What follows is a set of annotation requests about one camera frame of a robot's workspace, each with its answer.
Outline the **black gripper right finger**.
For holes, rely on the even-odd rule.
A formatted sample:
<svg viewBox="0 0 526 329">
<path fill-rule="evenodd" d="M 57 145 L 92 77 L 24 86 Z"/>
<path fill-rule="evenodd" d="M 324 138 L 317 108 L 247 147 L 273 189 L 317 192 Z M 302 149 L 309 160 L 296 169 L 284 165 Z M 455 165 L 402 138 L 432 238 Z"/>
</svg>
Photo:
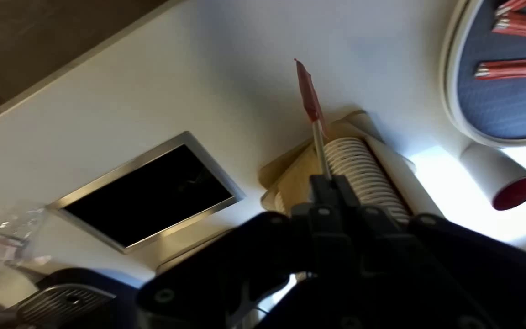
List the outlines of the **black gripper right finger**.
<svg viewBox="0 0 526 329">
<path fill-rule="evenodd" d="M 433 255 L 382 209 L 362 205 L 344 176 L 329 187 L 359 253 L 360 299 L 379 329 L 444 329 L 443 271 Z"/>
</svg>

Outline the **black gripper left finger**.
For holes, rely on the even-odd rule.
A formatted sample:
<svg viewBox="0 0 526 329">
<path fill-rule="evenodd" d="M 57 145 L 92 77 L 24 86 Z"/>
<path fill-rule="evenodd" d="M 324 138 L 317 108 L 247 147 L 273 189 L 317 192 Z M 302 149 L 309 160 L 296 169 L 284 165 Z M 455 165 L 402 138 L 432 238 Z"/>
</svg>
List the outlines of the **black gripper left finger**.
<svg viewBox="0 0 526 329">
<path fill-rule="evenodd" d="M 342 198 L 337 185 L 311 178 L 311 202 L 293 209 L 293 220 L 306 240 L 306 256 L 320 291 L 322 315 L 329 329 L 362 329 L 357 308 L 355 249 L 342 224 Z"/>
</svg>

